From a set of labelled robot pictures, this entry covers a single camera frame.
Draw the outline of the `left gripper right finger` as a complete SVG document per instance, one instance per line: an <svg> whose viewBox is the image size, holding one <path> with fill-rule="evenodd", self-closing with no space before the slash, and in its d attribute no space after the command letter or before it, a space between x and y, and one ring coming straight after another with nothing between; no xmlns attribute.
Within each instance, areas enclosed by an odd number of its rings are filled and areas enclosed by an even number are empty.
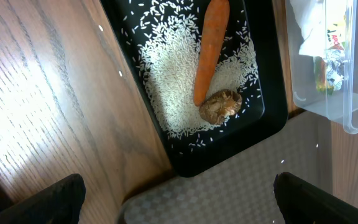
<svg viewBox="0 0 358 224"><path fill-rule="evenodd" d="M275 177L273 192L285 223L358 223L358 208L289 172Z"/></svg>

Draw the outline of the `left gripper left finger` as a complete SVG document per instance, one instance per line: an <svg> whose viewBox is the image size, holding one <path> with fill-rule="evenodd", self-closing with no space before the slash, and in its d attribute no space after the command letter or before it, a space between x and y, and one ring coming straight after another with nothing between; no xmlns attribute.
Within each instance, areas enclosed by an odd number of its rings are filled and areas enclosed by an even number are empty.
<svg viewBox="0 0 358 224"><path fill-rule="evenodd" d="M0 223L78 223L85 195L80 174L71 174L18 203L0 186Z"/></svg>

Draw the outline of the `brown food scrap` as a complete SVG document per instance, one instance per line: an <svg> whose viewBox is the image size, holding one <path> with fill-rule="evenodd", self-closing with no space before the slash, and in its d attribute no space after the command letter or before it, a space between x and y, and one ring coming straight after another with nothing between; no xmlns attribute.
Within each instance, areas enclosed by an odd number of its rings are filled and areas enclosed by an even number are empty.
<svg viewBox="0 0 358 224"><path fill-rule="evenodd" d="M199 107L203 120L212 125L221 125L227 116L235 115L241 108L242 96L232 90L223 89L212 94Z"/></svg>

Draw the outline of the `green snack wrapper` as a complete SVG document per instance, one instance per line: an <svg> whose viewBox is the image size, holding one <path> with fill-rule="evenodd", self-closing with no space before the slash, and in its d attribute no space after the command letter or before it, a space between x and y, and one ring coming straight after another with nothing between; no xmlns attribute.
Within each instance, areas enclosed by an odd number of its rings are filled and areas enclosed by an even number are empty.
<svg viewBox="0 0 358 224"><path fill-rule="evenodd" d="M344 79L346 17L326 26L326 47L323 56L314 57L316 90L332 95L342 88Z"/></svg>

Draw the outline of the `white tissue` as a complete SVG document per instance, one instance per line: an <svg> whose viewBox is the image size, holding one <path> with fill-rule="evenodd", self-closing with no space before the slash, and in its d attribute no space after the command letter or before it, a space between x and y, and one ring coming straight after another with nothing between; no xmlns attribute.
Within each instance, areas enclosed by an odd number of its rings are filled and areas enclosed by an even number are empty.
<svg viewBox="0 0 358 224"><path fill-rule="evenodd" d="M300 55L324 57L329 49L345 49L345 0L290 0L304 42Z"/></svg>

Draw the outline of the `white rice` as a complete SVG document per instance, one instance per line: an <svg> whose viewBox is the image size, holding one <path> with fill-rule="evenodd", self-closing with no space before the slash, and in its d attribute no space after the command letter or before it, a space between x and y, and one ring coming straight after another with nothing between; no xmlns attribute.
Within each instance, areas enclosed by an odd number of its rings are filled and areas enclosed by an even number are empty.
<svg viewBox="0 0 358 224"><path fill-rule="evenodd" d="M242 97L222 124L201 119L193 102L207 1L119 1L120 33L134 52L131 61L158 125L179 153L206 147L264 112L256 51L244 4L231 1L229 23L208 90L232 90Z"/></svg>

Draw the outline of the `orange carrot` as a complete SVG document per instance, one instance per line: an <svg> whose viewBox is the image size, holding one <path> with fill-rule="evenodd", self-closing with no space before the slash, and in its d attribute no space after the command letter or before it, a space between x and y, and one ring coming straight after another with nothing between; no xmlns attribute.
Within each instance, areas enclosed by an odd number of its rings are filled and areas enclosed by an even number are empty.
<svg viewBox="0 0 358 224"><path fill-rule="evenodd" d="M204 102L219 60L226 28L229 21L228 0L211 0L204 15L201 48L195 78L193 102L199 106Z"/></svg>

